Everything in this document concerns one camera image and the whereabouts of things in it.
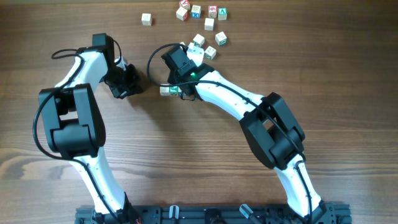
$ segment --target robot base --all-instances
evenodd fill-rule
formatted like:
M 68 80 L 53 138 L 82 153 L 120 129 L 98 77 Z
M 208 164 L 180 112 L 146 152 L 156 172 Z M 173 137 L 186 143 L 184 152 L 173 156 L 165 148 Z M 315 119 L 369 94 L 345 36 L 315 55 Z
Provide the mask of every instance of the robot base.
M 351 224 L 349 205 L 325 203 L 326 213 L 316 224 Z M 171 207 L 133 206 L 141 220 L 132 224 L 304 224 L 287 204 L 251 207 L 253 216 L 246 218 L 239 207 L 180 207 L 170 218 Z M 94 208 L 78 208 L 75 224 L 99 224 L 94 221 Z

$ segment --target wooden table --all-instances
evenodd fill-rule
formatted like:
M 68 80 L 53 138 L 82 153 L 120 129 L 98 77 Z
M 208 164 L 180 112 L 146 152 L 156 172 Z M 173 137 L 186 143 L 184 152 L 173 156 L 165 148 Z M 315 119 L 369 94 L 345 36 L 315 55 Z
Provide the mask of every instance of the wooden table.
M 200 1 L 203 10 L 214 2 Z M 175 16 L 176 1 L 0 6 L 0 223 L 73 223 L 92 205 L 73 167 L 42 155 L 32 140 L 38 92 L 58 83 L 73 59 L 59 49 L 91 45 L 106 32 L 145 71 L 149 55 L 199 33 L 218 51 L 205 62 L 254 93 L 282 95 L 302 125 L 307 169 L 325 201 L 349 203 L 355 223 L 398 219 L 398 7 L 328 1 L 219 2 L 214 31 Z M 141 25 L 151 13 L 154 24 Z M 217 46 L 224 31 L 228 44 Z M 165 83 L 160 54 L 152 75 Z M 257 161 L 238 122 L 201 101 L 141 95 L 96 100 L 106 156 L 134 205 L 286 203 L 273 170 Z M 45 136 L 40 119 L 40 140 Z

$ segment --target wooden surface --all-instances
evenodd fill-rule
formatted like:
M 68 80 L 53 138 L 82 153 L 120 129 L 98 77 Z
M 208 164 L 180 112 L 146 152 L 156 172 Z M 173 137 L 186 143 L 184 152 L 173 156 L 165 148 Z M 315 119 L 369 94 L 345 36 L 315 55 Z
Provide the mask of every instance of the wooden surface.
M 214 2 L 201 1 L 203 9 Z M 90 46 L 106 32 L 144 71 L 149 55 L 200 33 L 218 51 L 214 66 L 254 93 L 282 95 L 302 125 L 307 169 L 326 201 L 351 205 L 355 223 L 398 220 L 398 7 L 333 2 L 218 2 L 227 21 L 205 31 L 182 22 L 177 4 L 118 3 L 0 7 L 0 223 L 72 223 L 92 205 L 78 173 L 46 158 L 32 140 L 37 95 L 73 60 L 59 49 Z M 141 14 L 152 13 L 152 27 Z M 215 34 L 228 44 L 219 47 Z M 156 56 L 151 71 L 165 83 Z M 106 156 L 134 205 L 286 203 L 273 170 L 251 153 L 238 122 L 209 103 L 145 93 L 117 100 L 100 84 L 96 100 Z M 40 119 L 40 139 L 45 136 Z

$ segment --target wood grain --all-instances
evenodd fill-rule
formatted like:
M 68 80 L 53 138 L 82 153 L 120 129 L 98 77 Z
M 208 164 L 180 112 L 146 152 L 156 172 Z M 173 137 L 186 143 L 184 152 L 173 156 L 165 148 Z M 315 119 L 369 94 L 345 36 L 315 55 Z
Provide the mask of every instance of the wood grain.
M 202 6 L 214 1 L 201 1 Z M 232 1 L 228 20 L 175 18 L 174 1 L 0 6 L 0 223 L 71 223 L 92 205 L 80 176 L 35 147 L 37 95 L 58 83 L 72 59 L 59 49 L 89 46 L 106 32 L 144 71 L 149 55 L 200 33 L 218 51 L 228 80 L 282 95 L 306 133 L 307 169 L 326 201 L 351 205 L 355 223 L 396 223 L 398 215 L 398 5 Z M 142 26 L 143 12 L 154 25 Z M 228 44 L 216 45 L 224 31 Z M 157 56 L 152 75 L 167 79 Z M 100 84 L 106 155 L 135 205 L 286 203 L 275 172 L 250 152 L 239 124 L 214 105 L 162 98 L 151 86 L 125 100 Z M 40 139 L 45 141 L 42 124 Z

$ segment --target wire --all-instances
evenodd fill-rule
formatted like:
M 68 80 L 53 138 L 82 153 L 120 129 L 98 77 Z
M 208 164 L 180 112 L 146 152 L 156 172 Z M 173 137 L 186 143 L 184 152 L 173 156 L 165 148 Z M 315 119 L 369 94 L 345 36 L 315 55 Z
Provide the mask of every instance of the wire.
M 229 86 L 227 86 L 227 85 L 225 85 L 225 84 L 222 84 L 222 83 L 220 83 L 220 82 L 215 82 L 215 81 L 209 81 L 209 80 L 199 80 L 199 81 L 183 82 L 183 83 L 169 84 L 169 85 L 163 85 L 163 84 L 159 84 L 159 83 L 155 82 L 155 81 L 152 79 L 152 77 L 150 76 L 150 73 L 149 73 L 149 65 L 150 65 L 150 62 L 151 62 L 151 60 L 153 59 L 153 57 L 155 56 L 155 54 L 156 54 L 158 51 L 160 51 L 160 50 L 162 50 L 162 49 L 164 49 L 164 48 L 166 48 L 166 47 L 170 47 L 170 46 L 180 46 L 180 47 L 182 47 L 183 49 L 185 49 L 185 51 L 188 49 L 187 46 L 185 46 L 185 45 L 183 45 L 183 44 L 177 44 L 177 43 L 174 43 L 174 44 L 166 44 L 166 45 L 163 45 L 163 46 L 159 47 L 158 49 L 156 49 L 156 50 L 154 51 L 154 53 L 152 53 L 152 55 L 149 57 L 149 60 L 148 60 L 148 63 L 147 63 L 147 76 L 148 76 L 148 80 L 149 80 L 150 82 L 152 82 L 154 85 L 159 86 L 159 87 L 173 87 L 173 86 L 192 85 L 192 84 L 199 84 L 199 83 L 210 83 L 210 84 L 214 84 L 214 85 L 216 85 L 216 86 L 221 86 L 221 87 L 223 87 L 223 88 L 225 88 L 225 89 L 227 89 L 227 90 L 233 92 L 234 94 L 236 94 L 236 95 L 238 95 L 239 97 L 241 97 L 244 101 L 246 101 L 246 102 L 248 102 L 249 104 L 253 105 L 253 107 L 255 107 L 255 109 L 257 109 L 258 111 L 260 111 L 260 113 L 263 114 L 268 120 L 270 120 L 270 121 L 272 122 L 272 124 L 282 133 L 282 135 L 288 140 L 288 142 L 291 143 L 291 145 L 293 146 L 295 152 L 303 158 L 301 161 L 298 161 L 298 162 L 296 163 L 296 167 L 298 168 L 298 169 L 297 169 L 297 168 L 296 168 L 296 169 L 297 169 L 298 175 L 300 176 L 300 179 L 301 179 L 301 181 L 302 181 L 302 183 L 303 183 L 303 185 L 304 185 L 304 188 L 305 188 L 305 190 L 306 190 L 306 192 L 307 192 L 308 204 L 309 204 L 309 207 L 310 207 L 310 213 L 309 213 L 308 220 L 311 222 L 311 221 L 312 221 L 312 203 L 311 203 L 311 196 L 310 196 L 310 192 L 309 192 L 309 190 L 308 190 L 308 186 L 307 186 L 307 184 L 305 183 L 305 180 L 304 180 L 304 178 L 303 178 L 303 175 L 302 175 L 302 173 L 301 173 L 301 171 L 300 171 L 300 168 L 298 167 L 298 165 L 299 165 L 300 163 L 304 163 L 304 162 L 306 161 L 307 158 L 305 157 L 304 153 L 299 149 L 299 147 L 296 145 L 296 143 L 293 141 L 293 139 L 285 133 L 285 131 L 279 126 L 279 124 L 278 124 L 266 111 L 264 111 L 262 108 L 260 108 L 257 104 L 255 104 L 253 101 L 251 101 L 248 97 L 245 97 L 245 96 L 244 96 L 243 94 L 241 94 L 240 92 L 234 90 L 233 88 L 231 88 L 231 87 L 229 87 Z
M 54 89 L 53 92 L 51 92 L 44 100 L 43 102 L 40 104 L 39 108 L 37 109 L 37 112 L 35 114 L 35 118 L 33 120 L 33 127 L 32 127 L 32 132 L 33 132 L 33 139 L 36 143 L 36 146 L 39 148 L 39 150 L 41 152 L 43 152 L 43 154 L 45 154 L 46 156 L 52 158 L 52 159 L 57 159 L 57 160 L 62 160 L 62 161 L 72 161 L 72 162 L 77 162 L 79 163 L 81 166 L 84 167 L 84 169 L 86 170 L 88 177 L 91 180 L 91 183 L 93 184 L 98 197 L 101 199 L 101 201 L 103 202 L 104 206 L 106 207 L 106 209 L 109 211 L 109 213 L 112 215 L 112 217 L 118 222 L 120 223 L 119 219 L 117 218 L 117 216 L 114 214 L 114 212 L 112 211 L 111 207 L 106 203 L 103 194 L 101 194 L 100 189 L 98 188 L 93 174 L 90 172 L 90 169 L 88 168 L 88 165 L 85 164 L 82 161 L 79 161 L 77 159 L 64 159 L 62 157 L 59 156 L 55 156 L 49 152 L 47 152 L 43 146 L 40 144 L 39 142 L 39 138 L 37 136 L 37 122 L 39 120 L 39 116 L 45 106 L 45 104 L 51 99 L 51 97 L 53 97 L 55 94 L 57 94 L 58 92 L 60 92 L 65 86 L 67 86 L 69 83 L 71 83 L 74 78 L 80 73 L 80 71 L 82 70 L 84 64 L 85 64 L 85 60 L 82 56 L 78 55 L 78 54 L 66 54 L 66 55 L 61 55 L 61 56 L 56 56 L 57 54 L 61 53 L 61 52 L 67 52 L 67 51 L 77 51 L 76 49 L 63 49 L 63 50 L 58 50 L 56 51 L 54 54 L 51 55 L 51 59 L 60 59 L 60 58 L 65 58 L 65 57 L 78 57 L 80 59 L 80 64 L 78 66 L 78 68 L 76 69 L 76 71 L 73 73 L 73 75 L 68 79 L 68 81 L 66 81 L 63 85 L 61 85 L 60 87 L 57 87 L 56 89 Z
M 113 42 L 118 46 L 118 49 L 119 49 L 120 57 L 119 57 L 119 60 L 115 63 L 116 65 L 118 65 L 122 61 L 122 50 L 120 49 L 120 45 L 116 40 L 113 40 Z

